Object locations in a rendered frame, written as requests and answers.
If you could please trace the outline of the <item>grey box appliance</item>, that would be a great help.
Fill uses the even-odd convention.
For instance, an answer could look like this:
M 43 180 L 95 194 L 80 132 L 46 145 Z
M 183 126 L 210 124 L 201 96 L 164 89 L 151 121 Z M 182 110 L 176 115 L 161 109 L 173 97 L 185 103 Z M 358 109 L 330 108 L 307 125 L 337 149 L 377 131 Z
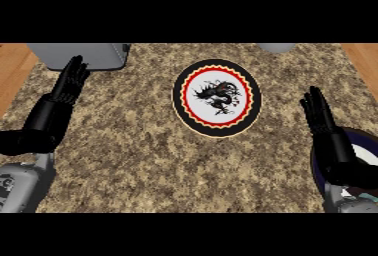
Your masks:
M 28 43 L 28 48 L 46 64 L 61 71 L 74 56 L 83 56 L 90 71 L 120 70 L 126 66 L 130 43 Z

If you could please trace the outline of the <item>black red dragon plate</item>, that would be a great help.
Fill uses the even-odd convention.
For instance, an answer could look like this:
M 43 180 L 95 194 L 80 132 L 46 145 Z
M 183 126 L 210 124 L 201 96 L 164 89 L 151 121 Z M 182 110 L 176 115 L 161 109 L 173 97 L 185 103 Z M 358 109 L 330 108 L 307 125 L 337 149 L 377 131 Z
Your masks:
M 253 75 L 229 60 L 206 59 L 177 76 L 172 101 L 188 128 L 210 138 L 240 135 L 257 121 L 262 91 Z

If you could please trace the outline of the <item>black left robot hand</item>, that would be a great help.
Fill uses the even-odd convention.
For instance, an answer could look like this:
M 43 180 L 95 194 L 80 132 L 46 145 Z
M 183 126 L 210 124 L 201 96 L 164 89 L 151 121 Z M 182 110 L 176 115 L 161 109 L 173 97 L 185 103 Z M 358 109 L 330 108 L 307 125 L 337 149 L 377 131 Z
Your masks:
M 89 76 L 87 63 L 83 62 L 83 56 L 77 55 L 61 72 L 52 91 L 40 97 L 22 128 L 0 131 L 0 154 L 17 156 L 55 151 L 65 137 L 74 105 Z

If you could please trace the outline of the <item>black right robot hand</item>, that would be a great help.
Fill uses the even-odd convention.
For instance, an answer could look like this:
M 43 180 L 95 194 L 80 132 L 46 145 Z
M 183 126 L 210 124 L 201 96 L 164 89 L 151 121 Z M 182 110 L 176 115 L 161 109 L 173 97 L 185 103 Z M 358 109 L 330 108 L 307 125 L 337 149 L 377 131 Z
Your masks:
M 328 101 L 316 86 L 304 93 L 300 104 L 324 179 L 333 185 L 378 189 L 378 166 L 358 160 L 347 133 L 335 123 Z

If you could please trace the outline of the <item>pale grey round container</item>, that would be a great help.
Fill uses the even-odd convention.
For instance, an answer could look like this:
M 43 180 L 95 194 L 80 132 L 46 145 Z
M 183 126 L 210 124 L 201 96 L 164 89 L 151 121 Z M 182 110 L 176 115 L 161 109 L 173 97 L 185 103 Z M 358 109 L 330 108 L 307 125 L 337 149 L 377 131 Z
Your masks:
M 259 43 L 259 47 L 271 53 L 285 53 L 294 47 L 294 43 Z

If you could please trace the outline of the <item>dark blue rimmed plate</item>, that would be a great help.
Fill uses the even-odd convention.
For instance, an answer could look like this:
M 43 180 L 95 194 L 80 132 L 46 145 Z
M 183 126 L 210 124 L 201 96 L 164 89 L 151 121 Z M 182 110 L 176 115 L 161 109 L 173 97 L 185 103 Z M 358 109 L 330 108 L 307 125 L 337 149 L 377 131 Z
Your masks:
M 344 127 L 359 162 L 378 166 L 378 137 L 361 129 Z M 316 156 L 310 155 L 312 174 L 321 195 L 325 195 L 325 179 L 322 177 Z

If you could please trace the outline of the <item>cupcake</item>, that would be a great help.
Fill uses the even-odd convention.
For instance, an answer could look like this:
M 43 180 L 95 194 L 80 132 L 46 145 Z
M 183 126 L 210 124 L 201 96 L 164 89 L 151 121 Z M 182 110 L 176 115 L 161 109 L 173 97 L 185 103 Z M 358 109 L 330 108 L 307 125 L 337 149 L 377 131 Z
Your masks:
M 375 203 L 378 203 L 378 189 L 362 189 L 362 188 L 358 188 L 358 187 L 349 187 L 347 192 L 355 197 L 369 199 Z

